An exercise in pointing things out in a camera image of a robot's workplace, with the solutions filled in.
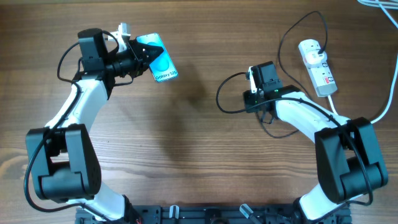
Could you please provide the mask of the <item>smartphone with teal screen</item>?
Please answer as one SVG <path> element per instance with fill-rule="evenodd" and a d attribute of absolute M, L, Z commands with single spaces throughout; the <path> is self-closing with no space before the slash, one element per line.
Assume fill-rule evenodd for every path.
<path fill-rule="evenodd" d="M 175 68 L 172 59 L 167 52 L 165 45 L 158 33 L 146 34 L 136 37 L 142 44 L 162 47 L 163 52 L 149 65 L 154 80 L 158 83 L 165 82 L 178 77 L 178 71 Z"/>

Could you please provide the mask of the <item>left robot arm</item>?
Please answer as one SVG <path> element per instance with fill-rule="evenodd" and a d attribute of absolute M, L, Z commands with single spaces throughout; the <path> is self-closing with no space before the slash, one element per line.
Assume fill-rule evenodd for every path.
<path fill-rule="evenodd" d="M 52 120 L 25 137 L 29 158 L 25 199 L 40 212 L 45 208 L 33 201 L 31 191 L 41 200 L 57 203 L 58 211 L 78 207 L 97 222 L 141 223 L 129 199 L 102 182 L 89 132 L 116 86 L 116 77 L 141 76 L 165 53 L 165 47 L 99 28 L 80 31 L 77 45 L 81 57 L 70 80 L 69 97 Z"/>

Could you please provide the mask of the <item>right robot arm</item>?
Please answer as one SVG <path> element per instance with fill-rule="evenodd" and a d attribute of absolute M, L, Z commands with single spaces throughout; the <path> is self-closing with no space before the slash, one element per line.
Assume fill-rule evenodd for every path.
<path fill-rule="evenodd" d="M 334 114 L 296 86 L 284 86 L 273 62 L 249 67 L 246 78 L 251 85 L 243 94 L 246 112 L 269 113 L 315 145 L 318 183 L 295 202 L 290 221 L 315 223 L 350 204 L 372 204 L 388 172 L 371 122 Z M 368 200 L 361 203 L 363 195 Z"/>

